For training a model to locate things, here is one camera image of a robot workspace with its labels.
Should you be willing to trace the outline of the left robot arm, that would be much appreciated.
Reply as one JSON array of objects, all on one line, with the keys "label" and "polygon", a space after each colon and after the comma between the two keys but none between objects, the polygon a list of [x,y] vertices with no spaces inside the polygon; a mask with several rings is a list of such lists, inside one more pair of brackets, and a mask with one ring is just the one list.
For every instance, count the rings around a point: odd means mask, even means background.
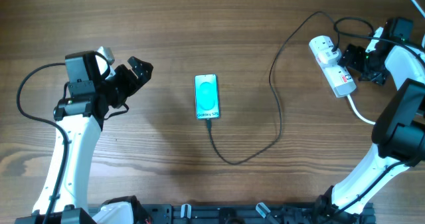
[{"label": "left robot arm", "polygon": [[39,122],[56,129],[46,181],[32,213],[16,223],[151,223],[151,215],[136,196],[109,199],[89,214],[88,180],[94,149],[104,122],[125,114],[126,100],[151,79],[153,66],[132,56],[128,64],[112,68],[109,48],[66,55],[68,82],[53,111],[53,119]]}]

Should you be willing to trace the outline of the white power strip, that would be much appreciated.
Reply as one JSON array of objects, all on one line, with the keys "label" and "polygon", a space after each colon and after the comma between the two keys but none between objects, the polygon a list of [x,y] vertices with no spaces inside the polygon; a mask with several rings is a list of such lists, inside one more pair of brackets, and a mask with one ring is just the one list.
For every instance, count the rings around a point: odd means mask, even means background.
[{"label": "white power strip", "polygon": [[[309,48],[316,60],[316,54],[319,51],[328,49],[329,47],[335,47],[332,40],[328,36],[318,36],[310,40]],[[333,66],[320,66],[320,69],[326,80],[328,81],[334,95],[337,98],[342,98],[350,95],[355,89],[356,84],[353,77],[349,74],[349,71],[338,63]]]}]

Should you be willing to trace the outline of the white USB charger plug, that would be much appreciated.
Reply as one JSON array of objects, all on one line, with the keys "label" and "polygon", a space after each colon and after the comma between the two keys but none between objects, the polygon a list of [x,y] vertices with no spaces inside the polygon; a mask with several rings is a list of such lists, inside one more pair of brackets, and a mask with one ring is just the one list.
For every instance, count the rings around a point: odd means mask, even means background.
[{"label": "white USB charger plug", "polygon": [[316,54],[316,60],[320,66],[333,66],[336,65],[341,58],[341,51],[337,49],[333,51],[333,47],[319,51]]}]

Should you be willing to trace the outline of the teal Galaxy smartphone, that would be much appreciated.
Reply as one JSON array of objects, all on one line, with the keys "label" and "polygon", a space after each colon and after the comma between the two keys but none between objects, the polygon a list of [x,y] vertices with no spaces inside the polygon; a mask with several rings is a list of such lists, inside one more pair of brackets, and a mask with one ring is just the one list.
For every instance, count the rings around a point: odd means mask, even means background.
[{"label": "teal Galaxy smartphone", "polygon": [[218,82],[215,74],[201,74],[194,78],[196,118],[220,117]]}]

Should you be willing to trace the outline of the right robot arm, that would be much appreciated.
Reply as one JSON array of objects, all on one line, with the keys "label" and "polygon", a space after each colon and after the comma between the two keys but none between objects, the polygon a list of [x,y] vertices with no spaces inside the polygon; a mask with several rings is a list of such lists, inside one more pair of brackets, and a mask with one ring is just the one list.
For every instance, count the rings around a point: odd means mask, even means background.
[{"label": "right robot arm", "polygon": [[309,47],[338,98],[356,89],[349,69],[360,81],[384,85],[392,77],[397,92],[377,120],[372,121],[372,145],[341,182],[318,197],[311,212],[315,223],[358,223],[368,201],[393,177],[424,161],[424,46],[410,42],[413,22],[390,18],[366,35],[367,48],[348,45],[344,51],[329,37],[319,36]]}]

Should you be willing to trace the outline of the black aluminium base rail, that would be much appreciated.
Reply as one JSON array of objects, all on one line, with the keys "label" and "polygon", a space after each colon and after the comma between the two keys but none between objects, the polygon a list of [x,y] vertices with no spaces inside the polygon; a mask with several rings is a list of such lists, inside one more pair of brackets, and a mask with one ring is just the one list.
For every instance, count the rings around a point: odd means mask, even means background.
[{"label": "black aluminium base rail", "polygon": [[[280,223],[311,223],[307,216],[311,203],[270,205],[271,216]],[[144,204],[152,223],[268,223],[256,210],[255,205],[193,205],[188,214],[181,213],[181,206],[170,204]]]}]

